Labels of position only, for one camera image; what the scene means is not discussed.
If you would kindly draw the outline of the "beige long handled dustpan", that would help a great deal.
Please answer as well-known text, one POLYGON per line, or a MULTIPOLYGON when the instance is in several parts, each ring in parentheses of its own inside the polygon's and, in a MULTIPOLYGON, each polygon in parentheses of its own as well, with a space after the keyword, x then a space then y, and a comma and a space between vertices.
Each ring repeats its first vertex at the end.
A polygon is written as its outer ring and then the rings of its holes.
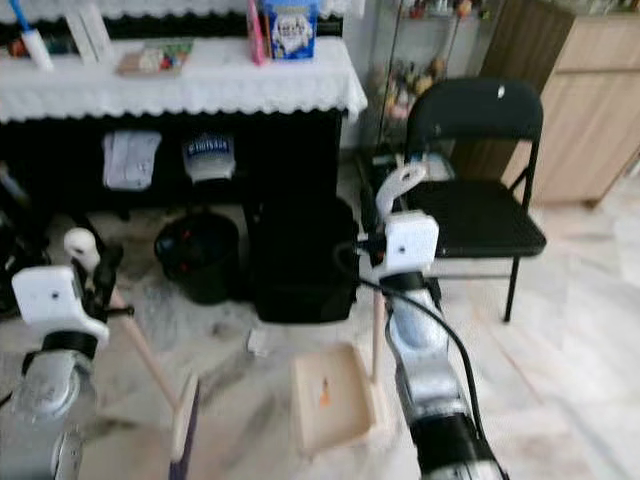
MULTIPOLYGON (((385 220, 399 197, 428 178, 421 163, 399 166, 379 187, 379 204, 385 220)), ((357 276, 372 297, 372 337, 370 347, 340 343, 324 351, 294 357, 292 390, 293 422, 300 452, 316 456, 333 449, 365 442, 390 421, 388 380, 384 371, 399 351, 421 355, 434 333, 433 308, 411 306, 407 314, 393 314, 393 300, 381 289, 390 276, 357 276)))

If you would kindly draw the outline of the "wooden handled broom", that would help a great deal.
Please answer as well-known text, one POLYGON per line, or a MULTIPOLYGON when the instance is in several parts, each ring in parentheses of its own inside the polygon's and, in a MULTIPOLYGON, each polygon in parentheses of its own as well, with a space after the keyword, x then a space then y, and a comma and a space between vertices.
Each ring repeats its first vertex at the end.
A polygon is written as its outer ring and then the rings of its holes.
MULTIPOLYGON (((95 280, 95 268, 99 264, 99 238, 90 229, 74 227, 64 234, 63 248, 70 255, 73 265, 86 274, 84 284, 87 288, 87 283, 95 280)), ((196 376, 188 376, 182 389, 175 389, 166 379, 157 356, 152 351, 146 335, 142 333, 140 324, 137 323, 136 315, 114 319, 122 325, 125 338, 140 356, 172 411, 172 447, 169 454, 168 480, 188 480, 192 445, 195 443, 195 429, 198 424, 198 379, 196 376)))

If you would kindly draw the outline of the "black table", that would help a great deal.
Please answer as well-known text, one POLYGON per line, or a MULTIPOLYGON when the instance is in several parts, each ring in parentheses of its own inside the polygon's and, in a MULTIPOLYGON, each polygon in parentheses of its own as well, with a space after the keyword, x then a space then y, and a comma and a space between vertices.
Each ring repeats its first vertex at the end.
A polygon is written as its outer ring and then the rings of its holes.
MULTIPOLYGON (((242 28, 207 38, 239 38, 250 52, 242 28)), ((352 115, 328 110, 1 120, 1 160, 41 211, 72 215, 241 204, 250 215, 251 234, 265 202, 335 195, 340 128, 347 116, 352 115), (102 137, 114 131, 163 134, 145 191, 115 191, 102 184, 102 137), (237 169, 229 180, 193 183, 188 178, 180 150, 202 133, 234 138, 237 169)), ((250 279, 250 241, 244 265, 250 279)))

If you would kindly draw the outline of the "blue printed carton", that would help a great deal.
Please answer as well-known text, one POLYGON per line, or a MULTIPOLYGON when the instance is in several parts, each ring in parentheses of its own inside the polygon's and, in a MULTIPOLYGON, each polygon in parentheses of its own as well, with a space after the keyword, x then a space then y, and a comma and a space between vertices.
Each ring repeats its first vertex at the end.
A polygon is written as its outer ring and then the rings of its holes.
POLYGON ((262 0, 270 59, 314 59, 321 4, 321 0, 262 0))

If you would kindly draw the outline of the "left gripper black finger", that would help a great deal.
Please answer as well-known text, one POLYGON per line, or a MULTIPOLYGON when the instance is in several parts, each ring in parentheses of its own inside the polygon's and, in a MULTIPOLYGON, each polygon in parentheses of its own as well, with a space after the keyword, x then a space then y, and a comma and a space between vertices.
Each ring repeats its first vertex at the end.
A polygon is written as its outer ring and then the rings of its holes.
POLYGON ((123 260, 123 247, 109 244, 99 253, 99 264, 95 268, 95 296, 97 301, 109 301, 116 284, 116 274, 123 260))

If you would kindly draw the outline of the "light wooden cabinet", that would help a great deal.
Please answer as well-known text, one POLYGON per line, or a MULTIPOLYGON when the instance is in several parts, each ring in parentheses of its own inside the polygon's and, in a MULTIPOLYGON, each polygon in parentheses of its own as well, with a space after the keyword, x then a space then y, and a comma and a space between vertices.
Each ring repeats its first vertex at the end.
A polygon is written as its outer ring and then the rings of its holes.
POLYGON ((599 204, 640 156, 640 13, 553 8, 556 60, 532 197, 599 204))

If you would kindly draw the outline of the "white lace tablecloth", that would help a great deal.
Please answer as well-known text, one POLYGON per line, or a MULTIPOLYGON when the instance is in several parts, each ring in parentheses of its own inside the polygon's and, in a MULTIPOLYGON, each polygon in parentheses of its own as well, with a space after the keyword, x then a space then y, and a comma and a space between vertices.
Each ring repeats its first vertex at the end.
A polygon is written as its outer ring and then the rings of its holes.
POLYGON ((174 76, 120 76, 116 61, 86 64, 58 56, 52 70, 27 59, 0 63, 0 118, 308 113, 367 108, 364 87, 342 38, 321 37, 314 58, 253 64, 239 38, 198 38, 174 76))

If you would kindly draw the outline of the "grey pack blue label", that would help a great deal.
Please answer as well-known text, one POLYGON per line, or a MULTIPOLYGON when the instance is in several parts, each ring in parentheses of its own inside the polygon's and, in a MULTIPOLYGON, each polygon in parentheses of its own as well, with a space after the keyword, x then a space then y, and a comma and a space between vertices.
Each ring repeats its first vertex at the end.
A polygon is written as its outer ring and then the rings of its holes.
POLYGON ((236 145, 230 134, 202 133, 183 143, 184 169, 193 183, 229 180, 236 174, 236 145))

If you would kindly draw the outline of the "pink flat package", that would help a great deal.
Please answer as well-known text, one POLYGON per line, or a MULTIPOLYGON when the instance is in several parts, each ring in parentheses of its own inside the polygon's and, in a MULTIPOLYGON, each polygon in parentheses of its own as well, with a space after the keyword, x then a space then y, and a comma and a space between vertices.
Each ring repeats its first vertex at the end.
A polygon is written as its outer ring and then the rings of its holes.
POLYGON ((259 0, 246 0, 246 13, 248 46, 250 46, 250 58, 256 67, 265 67, 269 64, 268 49, 266 49, 266 36, 264 23, 259 10, 259 0))

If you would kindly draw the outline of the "black folding chair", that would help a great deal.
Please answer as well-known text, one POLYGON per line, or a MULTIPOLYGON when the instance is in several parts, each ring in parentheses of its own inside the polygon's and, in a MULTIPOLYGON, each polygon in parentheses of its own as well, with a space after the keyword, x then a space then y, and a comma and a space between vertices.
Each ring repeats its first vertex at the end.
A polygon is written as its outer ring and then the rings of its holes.
POLYGON ((412 106, 404 154, 426 157, 443 141, 511 140, 531 147, 525 169, 508 184, 460 178, 404 183, 401 173, 393 173, 375 197, 380 212, 421 212, 435 221, 436 259, 511 261, 504 323, 512 319, 522 259, 540 255, 547 246, 530 214, 541 127, 543 105, 530 84, 492 77, 445 79, 412 106))

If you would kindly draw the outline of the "white upright box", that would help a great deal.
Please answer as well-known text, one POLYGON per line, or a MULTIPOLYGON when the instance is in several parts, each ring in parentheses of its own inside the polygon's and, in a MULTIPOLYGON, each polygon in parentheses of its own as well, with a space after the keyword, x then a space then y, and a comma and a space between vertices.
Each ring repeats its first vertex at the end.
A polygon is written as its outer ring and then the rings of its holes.
POLYGON ((81 9, 81 19, 88 37, 90 45, 97 61, 106 63, 113 59, 114 50, 111 44, 108 29, 106 29, 104 18, 96 4, 84 5, 81 9))
POLYGON ((67 23, 70 37, 73 38, 74 45, 76 45, 76 50, 83 64, 96 63, 96 56, 93 54, 90 37, 88 37, 87 31, 84 29, 81 17, 77 13, 70 12, 65 14, 63 19, 67 23))

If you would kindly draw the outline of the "black backpack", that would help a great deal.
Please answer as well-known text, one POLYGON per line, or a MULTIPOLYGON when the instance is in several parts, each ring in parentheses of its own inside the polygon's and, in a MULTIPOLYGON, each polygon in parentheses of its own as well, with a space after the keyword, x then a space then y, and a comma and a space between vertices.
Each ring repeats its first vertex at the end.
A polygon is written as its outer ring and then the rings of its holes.
POLYGON ((335 248, 358 232, 343 198, 302 198, 262 204, 250 234, 250 300, 262 323, 342 323, 356 300, 357 285, 347 271, 355 265, 335 248))

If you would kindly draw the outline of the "white bottle blue cap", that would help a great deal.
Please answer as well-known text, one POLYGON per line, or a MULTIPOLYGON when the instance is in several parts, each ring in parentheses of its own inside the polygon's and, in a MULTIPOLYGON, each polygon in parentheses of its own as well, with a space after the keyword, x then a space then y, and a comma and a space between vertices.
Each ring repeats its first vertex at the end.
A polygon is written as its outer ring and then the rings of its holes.
POLYGON ((52 59, 50 58, 49 51, 47 51, 44 38, 42 38, 40 32, 29 23, 22 5, 20 5, 20 0, 8 0, 8 3, 20 27, 20 38, 22 38, 23 45, 26 46, 29 59, 35 63, 38 69, 51 72, 51 70, 54 70, 54 64, 52 64, 52 59))

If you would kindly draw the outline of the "colourful picture book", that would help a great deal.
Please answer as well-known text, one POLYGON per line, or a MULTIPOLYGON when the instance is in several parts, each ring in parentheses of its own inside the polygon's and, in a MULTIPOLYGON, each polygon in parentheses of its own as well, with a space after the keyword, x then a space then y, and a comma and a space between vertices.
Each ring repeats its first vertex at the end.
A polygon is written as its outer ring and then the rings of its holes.
POLYGON ((140 49, 125 52, 115 73, 124 77, 178 76, 193 49, 195 41, 191 38, 147 42, 140 49))

